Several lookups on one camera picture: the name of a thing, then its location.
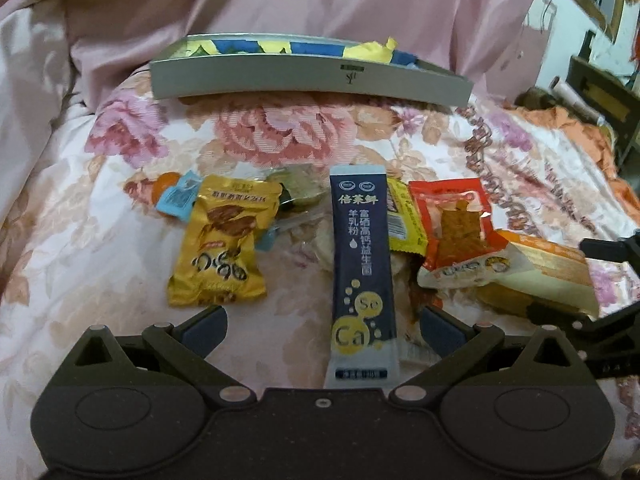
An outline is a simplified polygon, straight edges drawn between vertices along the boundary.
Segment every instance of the orange candy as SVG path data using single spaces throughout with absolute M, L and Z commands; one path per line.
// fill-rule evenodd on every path
M 154 182 L 154 187 L 151 190 L 151 201 L 156 205 L 162 193 L 164 193 L 171 186 L 175 186 L 178 184 L 178 180 L 180 180 L 180 173 L 175 171 L 169 171 L 167 173 L 163 173 L 158 177 L 158 179 Z

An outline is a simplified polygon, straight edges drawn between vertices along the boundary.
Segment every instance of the pink flower pattern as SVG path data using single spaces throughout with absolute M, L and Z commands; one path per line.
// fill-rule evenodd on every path
M 531 134 L 518 126 L 504 112 L 493 112 L 487 116 L 487 120 L 503 134 L 504 140 L 510 148 L 519 148 L 523 152 L 530 152 L 533 148 Z
M 627 410 L 624 437 L 626 439 L 640 438 L 640 415 L 634 408 L 634 397 L 638 392 L 638 377 L 617 378 L 616 386 L 618 400 Z
M 398 137 L 419 134 L 424 124 L 424 115 L 420 110 L 409 106 L 392 106 L 391 109 L 398 115 L 400 125 L 396 130 Z
M 602 308 L 618 302 L 612 276 L 601 267 L 590 266 L 591 281 L 595 289 L 596 298 Z
M 255 166 L 350 161 L 357 126 L 347 107 L 310 94 L 226 94 L 212 113 L 225 153 Z
M 104 104 L 84 146 L 87 153 L 121 155 L 133 168 L 169 154 L 160 130 L 168 124 L 164 107 L 133 90 L 116 92 Z

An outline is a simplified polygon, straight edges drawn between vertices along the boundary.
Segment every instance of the wall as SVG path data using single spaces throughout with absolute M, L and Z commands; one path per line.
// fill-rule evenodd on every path
M 635 40 L 636 24 L 640 4 L 630 6 L 625 3 L 616 43 L 612 44 L 587 14 L 573 0 L 553 0 L 545 16 L 542 27 L 542 13 L 549 0 L 534 0 L 529 9 L 529 25 L 533 28 L 549 28 L 550 36 L 536 86 L 548 88 L 557 75 L 566 78 L 569 58 L 578 54 L 584 33 L 594 30 L 596 37 L 591 43 L 591 63 L 610 70 L 614 74 L 631 74 L 634 63 L 629 61 Z

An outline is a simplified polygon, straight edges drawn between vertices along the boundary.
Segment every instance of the bed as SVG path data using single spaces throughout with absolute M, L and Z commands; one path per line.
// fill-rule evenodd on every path
M 0 25 L 7 39 L 2 77 L 10 83 L 0 86 L 0 97 L 12 104 L 0 114 L 3 479 L 36 478 L 44 470 L 29 430 L 31 409 L 87 326 L 135 334 L 198 311 L 166 302 L 184 231 L 150 202 L 153 181 L 166 171 L 247 178 L 300 162 L 324 169 L 383 164 L 406 182 L 480 178 L 497 228 L 576 246 L 585 237 L 616 239 L 638 227 L 587 150 L 489 99 L 473 95 L 457 109 L 312 92 L 159 102 L 145 66 L 118 62 L 108 46 L 107 61 L 98 62 L 95 37 L 71 35 L 65 19 L 74 20 L 70 0 L 46 0 L 12 10 Z M 162 42 L 173 39 L 167 34 Z M 149 56 L 138 46 L 128 48 L 142 64 Z M 267 297 L 228 306 L 227 338 L 207 358 L 258 394 L 267 386 L 322 386 L 332 276 L 309 250 L 313 235 L 314 227 L 305 226 L 258 255 Z M 640 283 L 627 266 L 590 266 L 601 315 L 640 299 Z M 394 284 L 400 330 L 411 315 L 407 272 Z M 482 306 L 471 289 L 443 299 L 445 310 L 469 324 L 491 321 L 512 334 L 532 330 L 525 320 Z M 405 365 L 403 373 L 417 369 Z M 602 463 L 613 473 L 638 446 L 640 386 L 637 378 L 601 386 L 616 415 Z

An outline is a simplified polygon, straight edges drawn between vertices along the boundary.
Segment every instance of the logo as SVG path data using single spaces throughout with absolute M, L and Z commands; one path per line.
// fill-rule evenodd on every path
M 369 327 L 359 317 L 339 317 L 332 327 L 334 348 L 342 355 L 354 355 L 369 345 Z
M 191 261 L 191 265 L 196 268 L 196 272 L 203 270 L 216 269 L 216 272 L 226 281 L 233 277 L 239 282 L 247 279 L 246 271 L 229 258 L 235 258 L 240 253 L 239 249 L 233 251 L 223 251 L 217 257 L 212 258 L 209 253 L 203 252 L 200 256 Z
M 342 189 L 344 191 L 351 191 L 352 189 L 354 189 L 356 187 L 355 183 L 352 182 L 351 180 L 343 180 L 338 185 L 340 186 L 340 189 Z
M 365 193 L 370 193 L 371 191 L 376 189 L 376 186 L 374 186 L 372 182 L 361 182 L 360 189 L 363 190 Z
M 358 65 L 340 65 L 340 69 L 349 70 L 350 72 L 364 72 L 364 67 Z
M 464 272 L 465 270 L 476 270 L 480 267 L 478 262 L 467 262 L 461 265 L 452 265 L 450 267 L 444 267 L 442 273 L 445 276 L 453 276 L 456 272 Z
M 501 256 L 491 256 L 486 259 L 485 266 L 490 267 L 495 272 L 506 272 L 511 267 L 511 263 L 507 258 Z

